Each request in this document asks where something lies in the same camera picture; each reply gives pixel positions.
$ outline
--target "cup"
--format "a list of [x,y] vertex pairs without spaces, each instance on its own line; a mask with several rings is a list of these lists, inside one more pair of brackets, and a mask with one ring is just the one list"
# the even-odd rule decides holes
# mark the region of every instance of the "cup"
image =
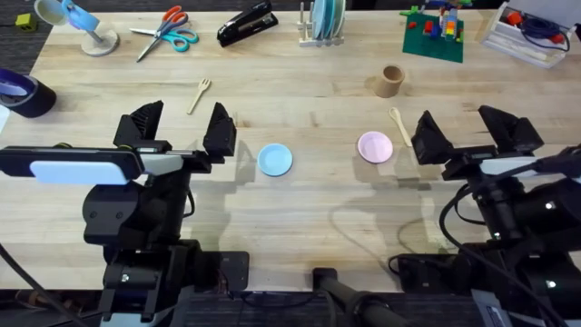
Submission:
[[389,98],[399,92],[399,86],[406,74],[396,64],[389,64],[381,70],[381,74],[373,82],[373,92],[382,98]]
[[66,14],[57,0],[36,0],[34,1],[36,14],[50,25],[65,25]]

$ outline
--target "blue scissors handle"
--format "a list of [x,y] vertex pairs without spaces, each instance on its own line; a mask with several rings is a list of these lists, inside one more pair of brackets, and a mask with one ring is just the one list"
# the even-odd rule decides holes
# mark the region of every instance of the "blue scissors handle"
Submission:
[[175,51],[183,52],[190,48],[190,44],[197,43],[200,38],[192,30],[180,28],[168,32],[162,36],[162,39],[169,41]]

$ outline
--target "black cable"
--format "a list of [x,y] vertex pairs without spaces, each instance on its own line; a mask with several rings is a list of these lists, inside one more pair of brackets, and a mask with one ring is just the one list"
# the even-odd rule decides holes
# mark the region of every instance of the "black cable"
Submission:
[[329,327],[337,327],[337,311],[335,310],[335,302],[330,297],[330,293],[327,291],[320,291],[321,294],[327,299],[327,304],[329,305]]
[[[555,49],[561,50],[564,52],[568,52],[571,50],[571,42],[566,34],[561,31],[561,27],[553,22],[549,22],[542,18],[537,17],[528,17],[520,26],[520,33],[522,33],[523,37],[533,45],[538,47],[542,47],[544,49]],[[566,41],[566,49],[563,49],[559,46],[551,46],[551,45],[541,45],[533,40],[535,39],[549,39],[552,36],[559,35],[565,37]]]
[[192,195],[192,190],[188,190],[188,200],[190,200],[190,206],[192,208],[192,210],[188,213],[184,213],[183,214],[183,218],[187,218],[191,215],[193,215],[193,211],[194,211],[194,204],[193,204],[193,195]]
[[397,276],[399,276],[399,272],[395,269],[393,269],[393,267],[391,266],[391,263],[398,259],[398,258],[404,258],[407,260],[415,260],[421,263],[430,263],[433,265],[436,265],[439,268],[449,268],[449,265],[446,263],[443,263],[441,261],[435,260],[435,259],[430,259],[430,258],[422,258],[422,257],[418,257],[414,254],[398,254],[398,255],[394,255],[392,257],[390,257],[388,259],[388,268],[391,270],[391,272]]
[[452,235],[449,233],[448,229],[446,228],[446,216],[448,215],[448,212],[450,211],[450,209],[452,209],[452,207],[454,206],[454,203],[459,202],[462,198],[464,198],[465,196],[467,196],[471,193],[478,193],[481,189],[483,189],[484,187],[486,187],[492,183],[496,183],[500,180],[511,177],[511,176],[516,175],[518,173],[523,173],[525,171],[531,170],[533,168],[533,166],[534,166],[534,163],[531,163],[531,164],[527,164],[527,165],[524,165],[524,166],[521,166],[521,167],[518,167],[515,169],[511,169],[509,171],[506,171],[504,173],[501,173],[499,175],[496,175],[494,177],[486,179],[484,182],[482,182],[481,184],[476,186],[476,188],[474,188],[474,189],[467,189],[467,190],[457,194],[442,209],[442,211],[439,215],[439,227],[440,227],[440,230],[442,231],[442,233],[444,234],[444,236],[446,236],[446,238],[451,243],[456,245],[463,253],[471,256],[473,259],[475,259],[475,260],[479,261],[480,263],[484,264],[485,266],[487,266],[487,268],[489,268],[489,269],[501,274],[503,277],[509,279],[522,292],[526,293],[531,299],[533,299],[538,304],[539,308],[541,308],[543,311],[545,311],[545,313],[551,318],[551,320],[553,320],[554,323],[556,323],[557,325],[560,325],[561,327],[568,327],[568,325],[563,320],[563,318],[561,318],[561,316],[553,308],[551,308],[548,304],[543,302],[543,300],[541,300],[535,294],[534,291],[532,291],[528,286],[526,286],[524,283],[522,283],[517,277],[513,276],[509,272],[504,271],[502,268],[493,264],[492,262],[487,260],[485,257],[481,256],[478,253],[473,252],[468,247],[466,247],[463,244],[461,244],[460,242],[458,242],[454,237],[452,237]]
[[64,307],[64,305],[58,302],[51,293],[44,289],[38,282],[34,280],[34,278],[28,274],[21,266],[16,262],[16,260],[8,253],[5,247],[0,243],[0,257],[8,263],[10,268],[12,268],[22,279],[25,280],[30,286],[33,287],[35,291],[37,291],[42,297],[46,299],[54,308],[62,313],[66,318],[70,319],[72,322],[76,323],[80,327],[89,327],[86,323],[84,323],[79,316],[70,312],[68,309]]
[[[82,316],[79,316],[79,318],[81,318],[82,320],[85,320],[85,319],[88,319],[88,318],[92,318],[94,316],[97,316],[99,314],[103,314],[103,313],[102,312],[87,313],[87,314],[84,314]],[[52,324],[46,325],[45,327],[58,327],[58,326],[62,326],[64,324],[70,323],[70,322],[71,322],[71,320],[69,319],[69,320],[66,320],[64,322],[52,323]]]
[[301,301],[301,302],[296,302],[296,303],[292,303],[292,304],[284,304],[284,305],[261,305],[261,304],[252,303],[252,302],[249,302],[248,300],[246,300],[246,298],[251,296],[252,294],[253,293],[250,293],[247,295],[241,295],[240,298],[242,299],[242,301],[246,305],[248,305],[252,308],[266,309],[266,310],[283,310],[283,309],[298,308],[298,307],[301,307],[303,305],[309,304],[317,297],[317,293],[314,293],[309,299]]
[[[468,184],[465,183],[464,185],[462,185],[458,191],[456,192],[456,195],[460,194],[460,192],[462,191],[466,191],[466,189],[468,189]],[[456,211],[456,214],[458,215],[458,217],[460,217],[461,220],[465,221],[466,223],[473,223],[473,224],[479,224],[479,225],[483,225],[486,226],[487,224],[484,223],[483,221],[475,221],[472,219],[468,219],[463,217],[459,212],[458,212],[458,203],[454,203],[454,211]]]

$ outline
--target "black stapler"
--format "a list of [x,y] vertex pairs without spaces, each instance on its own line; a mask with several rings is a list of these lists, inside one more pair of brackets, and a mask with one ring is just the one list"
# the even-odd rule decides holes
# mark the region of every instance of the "black stapler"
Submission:
[[224,47],[278,24],[279,20],[272,14],[271,2],[262,1],[220,27],[218,41]]

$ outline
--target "plate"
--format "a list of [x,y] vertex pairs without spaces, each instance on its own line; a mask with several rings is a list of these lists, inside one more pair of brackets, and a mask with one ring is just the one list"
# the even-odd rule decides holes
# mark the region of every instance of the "plate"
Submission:
[[327,0],[327,10],[325,10],[325,31],[323,37],[328,38],[330,32],[333,30],[333,22],[335,21],[335,1]]
[[268,144],[258,153],[258,166],[268,176],[287,173],[292,166],[292,153],[282,144]]
[[381,132],[367,132],[359,138],[357,149],[372,164],[385,163],[393,154],[391,140]]
[[327,1],[328,0],[315,0],[315,8],[312,10],[312,19],[315,21],[313,38],[319,38],[320,34],[323,32]]
[[345,0],[336,0],[335,2],[335,22],[333,24],[332,36],[337,36],[343,27],[345,17]]

